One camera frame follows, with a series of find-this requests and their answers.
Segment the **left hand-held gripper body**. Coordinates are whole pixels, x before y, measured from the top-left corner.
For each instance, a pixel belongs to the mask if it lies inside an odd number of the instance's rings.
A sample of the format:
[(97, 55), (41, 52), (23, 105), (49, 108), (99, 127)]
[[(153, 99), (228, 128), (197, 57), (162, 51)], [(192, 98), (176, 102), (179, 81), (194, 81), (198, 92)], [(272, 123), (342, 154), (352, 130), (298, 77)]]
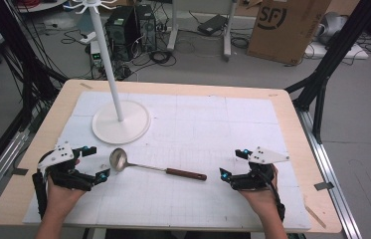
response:
[(61, 187), (90, 191), (94, 176), (80, 173), (76, 170), (81, 157), (80, 147), (71, 148), (68, 142), (57, 145), (54, 150), (45, 153), (37, 166), (37, 178), (46, 183), (48, 177)]

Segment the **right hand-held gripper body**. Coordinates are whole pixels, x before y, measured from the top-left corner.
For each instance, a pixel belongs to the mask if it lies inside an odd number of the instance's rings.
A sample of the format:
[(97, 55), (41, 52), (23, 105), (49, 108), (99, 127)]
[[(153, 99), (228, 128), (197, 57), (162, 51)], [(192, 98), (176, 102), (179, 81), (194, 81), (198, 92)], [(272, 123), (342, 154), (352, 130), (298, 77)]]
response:
[(232, 175), (230, 185), (235, 190), (259, 190), (266, 188), (274, 178), (274, 164), (289, 161), (289, 156), (258, 146), (246, 161), (247, 174)]

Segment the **metal ladle with wooden handle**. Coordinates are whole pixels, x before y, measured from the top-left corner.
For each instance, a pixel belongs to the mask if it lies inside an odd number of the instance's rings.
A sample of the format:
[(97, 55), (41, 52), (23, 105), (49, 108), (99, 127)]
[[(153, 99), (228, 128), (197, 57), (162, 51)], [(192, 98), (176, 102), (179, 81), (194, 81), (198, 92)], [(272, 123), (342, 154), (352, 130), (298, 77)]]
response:
[(185, 170), (180, 170), (176, 168), (160, 168), (160, 167), (155, 167), (155, 166), (131, 163), (128, 161), (126, 151), (122, 148), (116, 148), (110, 154), (109, 162), (116, 172), (122, 172), (127, 167), (135, 166), (135, 167), (140, 167), (140, 168), (145, 168), (145, 169), (158, 170), (158, 171), (165, 172), (166, 174), (196, 179), (200, 181), (205, 181), (207, 179), (207, 176), (203, 173), (185, 171)]

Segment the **person's left hand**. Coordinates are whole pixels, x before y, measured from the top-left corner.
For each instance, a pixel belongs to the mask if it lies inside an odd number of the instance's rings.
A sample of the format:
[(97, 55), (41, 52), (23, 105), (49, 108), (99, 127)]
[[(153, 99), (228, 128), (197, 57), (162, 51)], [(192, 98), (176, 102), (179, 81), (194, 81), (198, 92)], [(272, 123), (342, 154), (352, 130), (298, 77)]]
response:
[(85, 194), (79, 189), (68, 189), (48, 179), (48, 203), (45, 215), (49, 218), (65, 218)]

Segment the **person's right hand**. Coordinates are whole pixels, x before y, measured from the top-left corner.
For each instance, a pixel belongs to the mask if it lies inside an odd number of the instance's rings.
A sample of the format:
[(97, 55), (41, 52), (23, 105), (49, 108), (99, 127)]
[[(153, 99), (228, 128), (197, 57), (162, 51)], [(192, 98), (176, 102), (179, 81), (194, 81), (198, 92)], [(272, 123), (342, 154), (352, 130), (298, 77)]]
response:
[(273, 189), (277, 188), (278, 170), (274, 168), (272, 186), (258, 191), (240, 191), (240, 194), (249, 202), (252, 209), (261, 219), (279, 218), (276, 197)]

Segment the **white gridded mat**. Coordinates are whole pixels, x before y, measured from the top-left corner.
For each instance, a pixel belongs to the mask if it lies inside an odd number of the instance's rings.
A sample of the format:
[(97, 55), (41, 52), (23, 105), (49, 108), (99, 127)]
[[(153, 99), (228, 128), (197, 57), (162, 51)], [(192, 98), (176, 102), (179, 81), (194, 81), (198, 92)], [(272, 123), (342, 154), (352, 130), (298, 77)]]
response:
[(249, 171), (236, 149), (289, 155), (272, 101), (218, 96), (123, 94), (151, 116), (148, 132), (124, 146), (131, 163), (203, 173), (205, 181), (128, 167), (83, 196), (66, 222), (119, 228), (258, 231), (248, 202), (220, 168)]

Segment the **white pole stand with round base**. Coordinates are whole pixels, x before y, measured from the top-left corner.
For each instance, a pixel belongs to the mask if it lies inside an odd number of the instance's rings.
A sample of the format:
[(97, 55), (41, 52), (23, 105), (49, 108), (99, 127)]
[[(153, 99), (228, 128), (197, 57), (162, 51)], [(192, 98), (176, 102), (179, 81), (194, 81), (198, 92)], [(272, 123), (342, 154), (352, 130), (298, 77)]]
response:
[(99, 9), (110, 10), (109, 4), (117, 0), (73, 0), (78, 14), (90, 12), (93, 31), (95, 32), (100, 57), (107, 76), (112, 102), (100, 108), (93, 116), (92, 129), (95, 136), (110, 144), (123, 145), (132, 143), (144, 136), (150, 127), (150, 114), (140, 103), (122, 101), (119, 98), (112, 64), (105, 41)]

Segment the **thin wooden strip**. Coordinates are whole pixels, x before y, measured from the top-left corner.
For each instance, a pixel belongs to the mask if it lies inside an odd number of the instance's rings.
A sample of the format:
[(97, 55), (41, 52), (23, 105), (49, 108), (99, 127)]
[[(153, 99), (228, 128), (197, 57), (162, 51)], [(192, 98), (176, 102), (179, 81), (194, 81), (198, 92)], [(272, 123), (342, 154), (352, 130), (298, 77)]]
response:
[(320, 219), (320, 217), (307, 205), (305, 205), (305, 210), (312, 216), (312, 218), (324, 229), (326, 229), (326, 224)]

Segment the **small white box with green light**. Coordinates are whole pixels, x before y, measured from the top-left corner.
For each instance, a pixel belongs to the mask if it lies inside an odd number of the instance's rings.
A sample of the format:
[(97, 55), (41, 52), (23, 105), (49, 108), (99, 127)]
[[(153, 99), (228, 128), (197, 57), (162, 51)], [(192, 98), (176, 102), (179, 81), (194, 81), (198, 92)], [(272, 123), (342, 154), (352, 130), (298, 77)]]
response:
[(94, 66), (96, 67), (102, 66), (102, 58), (101, 58), (101, 52), (100, 52), (98, 41), (91, 41), (90, 56), (91, 56), (91, 61)]

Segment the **black metal stand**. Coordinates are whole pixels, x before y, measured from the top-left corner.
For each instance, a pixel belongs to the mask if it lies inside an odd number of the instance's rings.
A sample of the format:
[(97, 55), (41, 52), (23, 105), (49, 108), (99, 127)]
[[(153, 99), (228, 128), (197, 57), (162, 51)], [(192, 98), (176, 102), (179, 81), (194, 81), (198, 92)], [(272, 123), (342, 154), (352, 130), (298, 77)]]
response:
[(345, 56), (345, 54), (337, 55), (333, 51), (348, 50), (370, 22), (371, 0), (360, 0), (316, 69), (305, 79), (285, 88), (289, 94), (301, 90), (292, 103), (302, 112), (308, 112), (311, 103), (315, 102), (312, 132), (318, 142), (322, 142), (321, 125), (327, 83)]
[(49, 107), (59, 90), (52, 79), (64, 84), (68, 78), (39, 60), (20, 26), (19, 14), (9, 0), (0, 0), (0, 53), (15, 80), (22, 84), (20, 127), (24, 129), (33, 119), (33, 108), (43, 103)]

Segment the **white power strip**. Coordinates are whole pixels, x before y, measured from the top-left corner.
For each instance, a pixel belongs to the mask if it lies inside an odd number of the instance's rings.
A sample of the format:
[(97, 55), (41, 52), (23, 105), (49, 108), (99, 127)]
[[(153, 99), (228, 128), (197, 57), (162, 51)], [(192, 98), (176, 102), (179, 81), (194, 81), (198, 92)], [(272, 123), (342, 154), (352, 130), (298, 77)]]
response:
[(80, 39), (80, 42), (82, 44), (89, 44), (91, 41), (93, 41), (95, 39), (95, 37), (96, 37), (96, 33), (95, 32), (91, 32), (91, 33), (85, 35), (84, 37), (82, 37)]

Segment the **black computer tower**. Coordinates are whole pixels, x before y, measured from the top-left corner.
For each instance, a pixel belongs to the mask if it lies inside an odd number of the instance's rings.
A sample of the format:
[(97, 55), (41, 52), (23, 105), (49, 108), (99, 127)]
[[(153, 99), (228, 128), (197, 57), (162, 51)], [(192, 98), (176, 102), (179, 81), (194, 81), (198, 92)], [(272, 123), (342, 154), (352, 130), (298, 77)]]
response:
[(112, 57), (115, 60), (132, 59), (132, 43), (137, 39), (133, 6), (117, 6), (104, 24)]
[(152, 52), (157, 49), (156, 22), (150, 5), (143, 4), (135, 7), (137, 25), (140, 34), (141, 48), (144, 52)]

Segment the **flat white board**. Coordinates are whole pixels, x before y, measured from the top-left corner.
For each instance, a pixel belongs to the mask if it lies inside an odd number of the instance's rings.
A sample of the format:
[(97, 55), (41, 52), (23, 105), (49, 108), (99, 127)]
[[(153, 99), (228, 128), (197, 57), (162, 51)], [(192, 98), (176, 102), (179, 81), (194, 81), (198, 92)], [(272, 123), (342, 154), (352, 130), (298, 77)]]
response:
[[(327, 54), (326, 46), (319, 42), (311, 42), (305, 49), (305, 55), (308, 58), (323, 58)], [(345, 59), (366, 60), (369, 55), (357, 44), (352, 45), (348, 50), (338, 49), (337, 55), (345, 54)]]

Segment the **brown cardboard box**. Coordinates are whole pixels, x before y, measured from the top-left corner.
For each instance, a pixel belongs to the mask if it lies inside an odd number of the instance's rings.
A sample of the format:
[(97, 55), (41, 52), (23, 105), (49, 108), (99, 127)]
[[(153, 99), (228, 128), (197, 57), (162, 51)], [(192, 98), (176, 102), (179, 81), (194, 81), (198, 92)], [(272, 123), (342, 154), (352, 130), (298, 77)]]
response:
[(331, 0), (262, 0), (249, 56), (297, 65)]

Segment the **flat black device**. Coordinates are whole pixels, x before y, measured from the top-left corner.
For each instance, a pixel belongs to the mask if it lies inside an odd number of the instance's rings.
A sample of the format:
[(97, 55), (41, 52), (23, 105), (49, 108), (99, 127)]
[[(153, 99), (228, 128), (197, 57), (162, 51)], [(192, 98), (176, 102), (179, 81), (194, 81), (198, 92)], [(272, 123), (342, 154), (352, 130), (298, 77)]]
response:
[(215, 32), (222, 30), (227, 23), (227, 18), (217, 14), (197, 27), (197, 30), (204, 35), (211, 36)]

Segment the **grey bag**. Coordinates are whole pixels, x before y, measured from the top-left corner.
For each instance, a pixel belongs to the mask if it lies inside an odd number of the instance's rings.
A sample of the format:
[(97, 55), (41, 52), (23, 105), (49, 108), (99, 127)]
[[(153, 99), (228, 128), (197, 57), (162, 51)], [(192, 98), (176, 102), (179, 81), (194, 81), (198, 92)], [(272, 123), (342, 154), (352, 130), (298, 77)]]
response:
[(340, 32), (347, 22), (347, 18), (336, 12), (326, 13), (315, 34), (316, 39), (323, 45), (327, 45), (332, 37)]

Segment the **round white table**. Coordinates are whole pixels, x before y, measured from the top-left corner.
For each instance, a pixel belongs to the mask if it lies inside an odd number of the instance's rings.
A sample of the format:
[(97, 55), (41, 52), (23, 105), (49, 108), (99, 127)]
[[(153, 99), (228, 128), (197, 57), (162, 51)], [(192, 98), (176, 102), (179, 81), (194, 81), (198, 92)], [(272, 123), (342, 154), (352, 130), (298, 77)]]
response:
[(21, 13), (32, 13), (49, 10), (63, 5), (67, 0), (19, 0), (16, 8)]

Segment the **white metal floor frame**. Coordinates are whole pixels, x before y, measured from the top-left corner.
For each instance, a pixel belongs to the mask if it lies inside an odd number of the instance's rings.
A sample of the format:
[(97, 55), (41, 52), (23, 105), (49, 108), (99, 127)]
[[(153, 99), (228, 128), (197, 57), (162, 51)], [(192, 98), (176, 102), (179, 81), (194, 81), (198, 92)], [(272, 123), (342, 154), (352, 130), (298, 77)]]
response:
[(223, 51), (226, 60), (232, 55), (231, 29), (235, 16), (238, 0), (172, 0), (171, 20), (172, 29), (170, 31), (167, 50), (173, 51), (177, 42), (179, 31), (178, 14), (180, 11), (192, 11), (197, 13), (220, 14), (228, 17), (227, 26), (223, 33)]

